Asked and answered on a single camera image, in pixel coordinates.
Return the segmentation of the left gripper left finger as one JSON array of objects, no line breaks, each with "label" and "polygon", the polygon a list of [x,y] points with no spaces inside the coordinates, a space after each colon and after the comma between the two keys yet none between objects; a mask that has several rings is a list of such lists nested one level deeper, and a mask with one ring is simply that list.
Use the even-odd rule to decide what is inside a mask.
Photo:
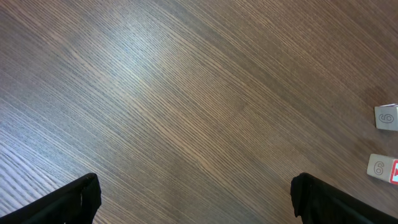
[{"label": "left gripper left finger", "polygon": [[88,173],[1,217],[1,223],[92,224],[100,206],[101,188],[98,176]]}]

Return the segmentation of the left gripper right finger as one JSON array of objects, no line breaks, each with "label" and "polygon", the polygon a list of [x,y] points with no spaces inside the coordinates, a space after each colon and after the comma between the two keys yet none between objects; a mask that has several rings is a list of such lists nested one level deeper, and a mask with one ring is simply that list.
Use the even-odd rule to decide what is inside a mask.
[{"label": "left gripper right finger", "polygon": [[301,173],[291,181],[294,215],[311,224],[397,224],[394,218],[336,187]]}]

